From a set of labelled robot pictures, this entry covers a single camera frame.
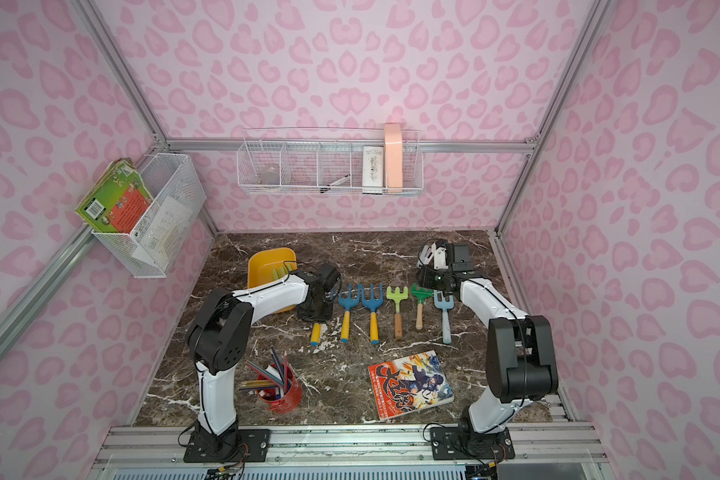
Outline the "green red book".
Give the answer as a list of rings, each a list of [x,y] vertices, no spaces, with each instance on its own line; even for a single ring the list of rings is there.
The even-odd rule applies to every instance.
[[[76,213],[96,232],[130,234],[152,202],[132,160],[121,158],[109,165]]]

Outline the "blue rake yellow handle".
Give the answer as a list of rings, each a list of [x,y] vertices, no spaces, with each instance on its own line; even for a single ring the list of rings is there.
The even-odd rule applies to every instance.
[[[322,325],[320,323],[315,323],[312,328],[312,333],[310,336],[310,344],[312,346],[318,346],[321,341],[321,334],[322,334]]]
[[[370,311],[370,342],[379,344],[379,322],[377,311],[384,302],[384,288],[381,284],[371,284],[368,287],[359,286],[360,299],[365,308]]]
[[[343,343],[349,341],[351,310],[359,304],[360,296],[361,286],[352,283],[349,283],[347,289],[338,295],[338,303],[344,309],[340,337]]]

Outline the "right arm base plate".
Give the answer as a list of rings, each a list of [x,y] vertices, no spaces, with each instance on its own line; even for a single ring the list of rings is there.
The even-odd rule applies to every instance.
[[[435,460],[479,460],[500,463],[515,458],[510,431],[477,434],[461,427],[435,425],[427,429]]]

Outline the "black silver pen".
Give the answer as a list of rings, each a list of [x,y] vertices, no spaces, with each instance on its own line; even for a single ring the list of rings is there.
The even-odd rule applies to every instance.
[[[330,190],[332,190],[334,187],[343,186],[344,184],[350,182],[351,179],[352,179],[351,174],[340,177],[339,179],[337,179],[327,185],[321,186],[319,192],[321,194],[325,194],[325,193],[329,192]]]

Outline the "white card pack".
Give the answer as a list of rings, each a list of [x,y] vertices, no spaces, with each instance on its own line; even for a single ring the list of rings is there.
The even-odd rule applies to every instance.
[[[362,193],[382,194],[384,188],[384,148],[364,146],[362,155]]]

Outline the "grey round tin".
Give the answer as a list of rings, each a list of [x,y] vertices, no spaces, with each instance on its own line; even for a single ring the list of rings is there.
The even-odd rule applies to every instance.
[[[281,171],[279,167],[269,166],[263,169],[259,174],[261,185],[274,186],[281,184]]]

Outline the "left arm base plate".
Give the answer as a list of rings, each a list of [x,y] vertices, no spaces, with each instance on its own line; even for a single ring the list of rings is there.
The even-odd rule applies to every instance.
[[[237,464],[265,462],[270,440],[269,429],[233,429],[221,436],[195,429],[185,447],[183,462],[189,464]]]

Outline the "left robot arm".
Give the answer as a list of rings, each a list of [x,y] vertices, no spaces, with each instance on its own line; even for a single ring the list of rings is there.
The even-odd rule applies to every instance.
[[[297,268],[248,290],[212,290],[187,332],[199,384],[200,432],[220,437],[237,423],[235,370],[245,355],[251,327],[289,307],[294,307],[302,320],[327,321],[333,315],[340,286],[338,267],[326,262],[314,271]]]

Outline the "red pencil cup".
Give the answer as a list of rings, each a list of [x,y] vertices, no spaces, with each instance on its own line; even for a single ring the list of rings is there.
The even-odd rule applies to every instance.
[[[287,389],[265,388],[257,392],[258,397],[276,414],[286,414],[296,409],[303,397],[303,388],[291,365],[285,367]]]

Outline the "light green rake wooden handle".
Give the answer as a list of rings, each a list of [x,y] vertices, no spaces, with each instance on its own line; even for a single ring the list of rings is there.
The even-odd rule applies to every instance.
[[[405,286],[403,288],[400,287],[391,287],[388,286],[386,290],[386,296],[388,299],[392,300],[395,306],[395,313],[394,313],[394,338],[396,340],[401,340],[403,337],[403,320],[402,320],[402,311],[401,311],[401,303],[408,298],[408,287]]]

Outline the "white mesh wall basket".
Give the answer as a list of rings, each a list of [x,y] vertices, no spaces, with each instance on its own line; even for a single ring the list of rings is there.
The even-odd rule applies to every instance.
[[[136,278],[164,278],[178,257],[206,201],[195,167],[185,154],[155,155],[141,173],[153,201],[128,233],[94,236]]]

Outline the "pink box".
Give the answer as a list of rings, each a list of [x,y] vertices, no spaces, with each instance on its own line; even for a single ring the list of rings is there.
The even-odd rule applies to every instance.
[[[397,123],[384,125],[385,187],[389,193],[403,188],[403,138]]]

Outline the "yellow plastic storage box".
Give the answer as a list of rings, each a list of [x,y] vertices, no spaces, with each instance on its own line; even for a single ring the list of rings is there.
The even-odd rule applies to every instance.
[[[280,265],[288,269],[288,274],[298,267],[296,254],[291,248],[280,247],[255,253],[248,260],[247,288],[275,281],[272,269]]]

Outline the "white paper sheet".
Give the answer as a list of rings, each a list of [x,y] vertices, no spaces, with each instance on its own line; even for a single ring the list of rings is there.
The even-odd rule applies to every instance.
[[[156,200],[131,232],[135,241],[133,258],[166,271],[178,255],[197,213],[191,202],[172,196]]]

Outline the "light blue rake white handle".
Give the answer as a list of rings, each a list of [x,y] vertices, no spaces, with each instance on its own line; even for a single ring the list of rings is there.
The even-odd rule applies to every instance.
[[[434,304],[435,307],[441,311],[442,342],[450,345],[452,343],[452,334],[449,311],[454,307],[454,296],[451,294],[446,295],[442,291],[436,290]]]

